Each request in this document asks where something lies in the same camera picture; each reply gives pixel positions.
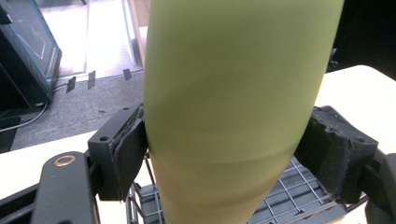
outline green vase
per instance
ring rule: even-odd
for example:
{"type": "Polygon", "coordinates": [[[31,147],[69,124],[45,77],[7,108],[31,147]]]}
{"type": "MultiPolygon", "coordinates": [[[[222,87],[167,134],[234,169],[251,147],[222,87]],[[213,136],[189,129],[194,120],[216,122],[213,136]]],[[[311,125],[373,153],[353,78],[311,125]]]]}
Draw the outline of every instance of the green vase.
{"type": "Polygon", "coordinates": [[[167,224],[247,222],[304,133],[342,6],[152,1],[145,122],[167,224]]]}

